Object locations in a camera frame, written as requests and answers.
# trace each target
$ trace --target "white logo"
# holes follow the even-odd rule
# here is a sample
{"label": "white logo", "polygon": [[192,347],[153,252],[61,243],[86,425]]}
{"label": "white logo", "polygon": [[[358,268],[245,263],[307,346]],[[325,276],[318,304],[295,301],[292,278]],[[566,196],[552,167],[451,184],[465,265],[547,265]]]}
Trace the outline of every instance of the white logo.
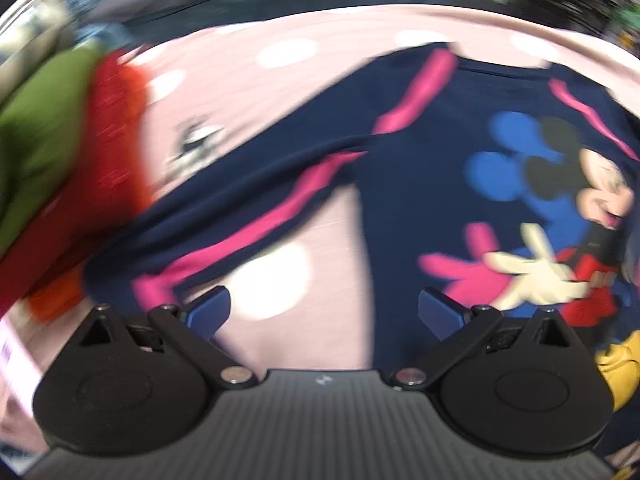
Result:
{"label": "white logo", "polygon": [[329,377],[327,374],[322,374],[316,377],[316,383],[320,384],[320,386],[327,386],[328,384],[333,383],[334,380]]}

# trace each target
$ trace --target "black mouse ear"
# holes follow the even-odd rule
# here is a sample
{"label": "black mouse ear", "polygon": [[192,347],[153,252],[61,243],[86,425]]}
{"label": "black mouse ear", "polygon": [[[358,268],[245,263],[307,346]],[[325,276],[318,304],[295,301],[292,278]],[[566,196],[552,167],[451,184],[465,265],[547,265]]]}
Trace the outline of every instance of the black mouse ear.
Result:
{"label": "black mouse ear", "polygon": [[578,130],[557,117],[542,117],[542,137],[548,147],[565,155],[578,153],[582,146]]}
{"label": "black mouse ear", "polygon": [[564,166],[553,164],[541,156],[532,156],[524,165],[529,187],[542,200],[552,200],[564,189]]}

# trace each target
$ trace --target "printed character on fabric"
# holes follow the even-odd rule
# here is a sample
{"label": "printed character on fabric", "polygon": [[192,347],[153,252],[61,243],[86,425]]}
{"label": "printed character on fabric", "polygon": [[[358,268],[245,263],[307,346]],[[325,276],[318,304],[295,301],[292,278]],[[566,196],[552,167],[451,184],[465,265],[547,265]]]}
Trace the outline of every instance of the printed character on fabric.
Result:
{"label": "printed character on fabric", "polygon": [[490,304],[517,317],[539,305],[559,306],[578,327],[613,316],[620,227],[634,202],[620,168],[559,118],[502,112],[490,131],[508,153],[473,154],[465,168],[469,186],[494,202],[521,200],[545,223],[521,224],[524,247],[508,252],[490,225],[468,224],[475,261],[431,253],[418,264],[450,280],[444,293],[465,306]]}
{"label": "printed character on fabric", "polygon": [[178,126],[181,134],[175,154],[165,163],[164,185],[186,180],[218,158],[216,147],[223,129],[207,120],[207,116],[197,116]]}

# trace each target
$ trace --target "green garment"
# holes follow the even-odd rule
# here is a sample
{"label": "green garment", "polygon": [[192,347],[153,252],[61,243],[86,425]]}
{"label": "green garment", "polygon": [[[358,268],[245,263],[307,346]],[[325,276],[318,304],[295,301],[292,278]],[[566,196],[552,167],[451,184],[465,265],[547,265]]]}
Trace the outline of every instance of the green garment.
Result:
{"label": "green garment", "polygon": [[88,89],[103,57],[94,46],[57,54],[0,111],[0,257],[75,165]]}

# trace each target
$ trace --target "orange fabric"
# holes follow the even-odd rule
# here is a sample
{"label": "orange fabric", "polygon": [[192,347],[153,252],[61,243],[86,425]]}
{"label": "orange fabric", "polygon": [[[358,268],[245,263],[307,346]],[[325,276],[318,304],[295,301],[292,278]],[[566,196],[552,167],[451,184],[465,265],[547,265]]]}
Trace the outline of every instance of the orange fabric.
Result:
{"label": "orange fabric", "polygon": [[[130,167],[130,184],[135,211],[140,213],[151,206],[153,202],[150,187],[146,184],[145,173],[141,162],[140,152],[140,123],[146,107],[146,76],[138,67],[121,65],[121,76],[127,88],[127,131],[123,135],[126,140],[126,150]],[[84,251],[77,244],[66,254],[83,254]],[[39,321],[55,319],[67,310],[75,307],[84,298],[82,290],[82,270],[84,257],[76,262],[62,256],[54,264],[47,277],[54,275],[48,283],[40,286],[40,280],[28,295],[28,304],[33,317]]]}

